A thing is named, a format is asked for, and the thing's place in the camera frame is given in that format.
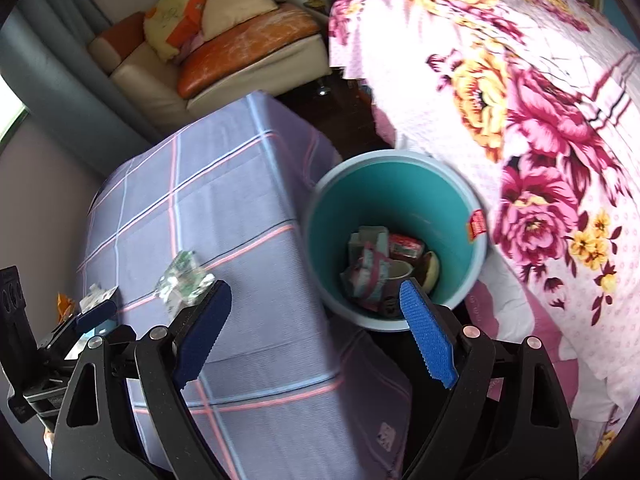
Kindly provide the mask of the green clear snack wrapper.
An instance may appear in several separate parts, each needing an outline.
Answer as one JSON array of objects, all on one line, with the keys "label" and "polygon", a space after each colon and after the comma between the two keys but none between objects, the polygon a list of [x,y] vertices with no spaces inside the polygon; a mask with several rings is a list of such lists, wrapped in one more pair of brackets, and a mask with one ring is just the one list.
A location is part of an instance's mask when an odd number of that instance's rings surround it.
[{"label": "green clear snack wrapper", "polygon": [[154,296],[173,321],[181,310],[196,306],[215,282],[215,275],[200,265],[193,250],[182,250],[158,279]]}]

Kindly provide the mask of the white cartoon print wrapper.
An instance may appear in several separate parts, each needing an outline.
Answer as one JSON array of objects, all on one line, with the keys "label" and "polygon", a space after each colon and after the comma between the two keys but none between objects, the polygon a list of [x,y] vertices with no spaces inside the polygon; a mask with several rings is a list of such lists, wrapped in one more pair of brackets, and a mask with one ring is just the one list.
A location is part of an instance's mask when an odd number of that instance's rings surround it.
[{"label": "white cartoon print wrapper", "polygon": [[81,313],[87,313],[99,304],[102,304],[102,302],[113,300],[117,291],[117,286],[104,289],[99,284],[92,284],[86,296],[79,301],[79,311]]}]

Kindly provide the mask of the trash pile in bin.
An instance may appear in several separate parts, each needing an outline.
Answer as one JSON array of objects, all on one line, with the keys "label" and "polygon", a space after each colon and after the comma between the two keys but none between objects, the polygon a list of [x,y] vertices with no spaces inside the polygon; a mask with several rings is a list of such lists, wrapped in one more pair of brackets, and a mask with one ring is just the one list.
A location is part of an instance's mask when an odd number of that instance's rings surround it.
[{"label": "trash pile in bin", "polygon": [[401,318],[400,284],[415,278],[429,295],[440,277],[436,252],[417,238],[385,226],[360,226],[347,243],[348,266],[341,274],[347,297],[379,318]]}]

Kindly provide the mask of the teal round trash bin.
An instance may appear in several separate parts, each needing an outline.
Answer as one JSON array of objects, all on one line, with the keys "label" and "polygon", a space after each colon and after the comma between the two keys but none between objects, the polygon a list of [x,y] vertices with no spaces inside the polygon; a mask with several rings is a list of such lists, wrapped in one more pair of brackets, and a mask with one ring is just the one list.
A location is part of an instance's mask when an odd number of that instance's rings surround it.
[{"label": "teal round trash bin", "polygon": [[385,226],[436,252],[440,277],[431,300],[456,308],[476,283],[487,254],[487,232],[469,241],[466,224],[475,209],[482,206],[471,185],[430,156],[383,150],[342,162],[314,187],[303,220],[305,254],[322,304],[366,330],[407,330],[404,318],[379,318],[358,307],[340,278],[350,234],[360,226]]}]

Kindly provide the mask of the orange snack bag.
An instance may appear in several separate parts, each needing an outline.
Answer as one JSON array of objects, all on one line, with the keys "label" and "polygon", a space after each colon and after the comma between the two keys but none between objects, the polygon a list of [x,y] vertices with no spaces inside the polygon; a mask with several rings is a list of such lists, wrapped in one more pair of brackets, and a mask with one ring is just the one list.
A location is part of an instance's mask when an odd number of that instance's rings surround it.
[{"label": "orange snack bag", "polygon": [[59,292],[58,296],[56,296],[56,312],[58,312],[58,324],[62,324],[75,315],[76,302],[69,296]]}]

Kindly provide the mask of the purple plaid table cloth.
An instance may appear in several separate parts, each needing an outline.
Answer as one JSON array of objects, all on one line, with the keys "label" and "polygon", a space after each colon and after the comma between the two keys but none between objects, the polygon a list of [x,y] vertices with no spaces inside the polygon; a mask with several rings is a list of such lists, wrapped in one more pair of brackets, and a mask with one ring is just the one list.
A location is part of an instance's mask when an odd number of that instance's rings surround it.
[{"label": "purple plaid table cloth", "polygon": [[124,162],[88,215],[76,294],[116,288],[138,335],[169,318],[155,285],[178,252],[227,282],[232,307],[183,389],[233,479],[396,479],[411,387],[361,328],[323,309],[302,237],[331,142],[254,92]]}]

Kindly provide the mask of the red label on bin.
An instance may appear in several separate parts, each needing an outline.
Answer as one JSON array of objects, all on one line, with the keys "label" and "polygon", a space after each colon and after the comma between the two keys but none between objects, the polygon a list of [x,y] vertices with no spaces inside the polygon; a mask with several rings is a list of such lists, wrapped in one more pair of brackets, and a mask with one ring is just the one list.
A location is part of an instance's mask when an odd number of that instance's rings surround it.
[{"label": "red label on bin", "polygon": [[468,237],[470,242],[474,242],[480,235],[487,232],[487,224],[484,212],[481,209],[475,209],[470,215],[469,221],[466,224],[468,229]]}]

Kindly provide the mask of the beige leather sofa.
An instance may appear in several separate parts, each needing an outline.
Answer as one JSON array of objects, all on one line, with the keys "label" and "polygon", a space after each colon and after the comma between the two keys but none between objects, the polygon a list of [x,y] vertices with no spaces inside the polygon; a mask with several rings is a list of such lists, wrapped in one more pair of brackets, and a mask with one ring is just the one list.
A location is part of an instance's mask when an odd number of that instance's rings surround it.
[{"label": "beige leather sofa", "polygon": [[145,41],[141,12],[99,34],[88,51],[165,134],[254,91],[280,96],[331,73],[320,26],[291,3],[204,42],[179,64],[161,61]]}]

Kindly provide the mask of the pink floral bed quilt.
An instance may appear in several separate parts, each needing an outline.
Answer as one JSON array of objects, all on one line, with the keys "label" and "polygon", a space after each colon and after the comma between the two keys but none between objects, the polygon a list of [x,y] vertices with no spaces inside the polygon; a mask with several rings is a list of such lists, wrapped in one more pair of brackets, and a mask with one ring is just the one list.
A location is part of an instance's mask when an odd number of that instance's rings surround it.
[{"label": "pink floral bed quilt", "polygon": [[639,399],[639,52],[579,0],[337,0],[378,134],[482,202],[474,324],[547,348],[591,469]]}]

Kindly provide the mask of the grey blue curtain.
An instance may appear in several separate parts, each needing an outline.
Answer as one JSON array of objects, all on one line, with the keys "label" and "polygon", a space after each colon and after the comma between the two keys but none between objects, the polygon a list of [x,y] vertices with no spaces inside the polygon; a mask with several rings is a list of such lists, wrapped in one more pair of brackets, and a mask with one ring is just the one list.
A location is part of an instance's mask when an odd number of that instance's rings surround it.
[{"label": "grey blue curtain", "polygon": [[110,27],[93,0],[1,0],[1,76],[44,130],[107,176],[162,137],[88,51]]}]

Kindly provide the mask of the yellow orange plush toy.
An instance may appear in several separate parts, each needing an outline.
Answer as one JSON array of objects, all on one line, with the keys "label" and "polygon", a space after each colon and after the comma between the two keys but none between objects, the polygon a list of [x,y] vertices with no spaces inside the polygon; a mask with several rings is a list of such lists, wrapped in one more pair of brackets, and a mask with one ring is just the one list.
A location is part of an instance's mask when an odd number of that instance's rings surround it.
[{"label": "yellow orange plush toy", "polygon": [[207,0],[158,0],[145,12],[146,42],[164,62],[176,58],[201,30]]}]

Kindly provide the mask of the orange sofa seat cushion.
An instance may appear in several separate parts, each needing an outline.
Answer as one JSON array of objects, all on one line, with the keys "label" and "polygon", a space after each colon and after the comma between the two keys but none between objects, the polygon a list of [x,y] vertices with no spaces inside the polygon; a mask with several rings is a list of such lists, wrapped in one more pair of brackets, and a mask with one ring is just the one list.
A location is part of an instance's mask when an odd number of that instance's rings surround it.
[{"label": "orange sofa seat cushion", "polygon": [[320,26],[307,12],[283,3],[205,41],[189,54],[180,66],[178,95],[192,99],[212,84],[318,32]]}]

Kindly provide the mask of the beige pillow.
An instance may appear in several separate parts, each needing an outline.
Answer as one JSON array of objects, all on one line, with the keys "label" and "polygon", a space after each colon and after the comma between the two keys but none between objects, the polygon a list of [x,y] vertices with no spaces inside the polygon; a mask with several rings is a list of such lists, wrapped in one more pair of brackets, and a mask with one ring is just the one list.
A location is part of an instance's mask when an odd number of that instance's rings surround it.
[{"label": "beige pillow", "polygon": [[207,0],[201,21],[204,41],[259,15],[277,10],[274,0]]}]

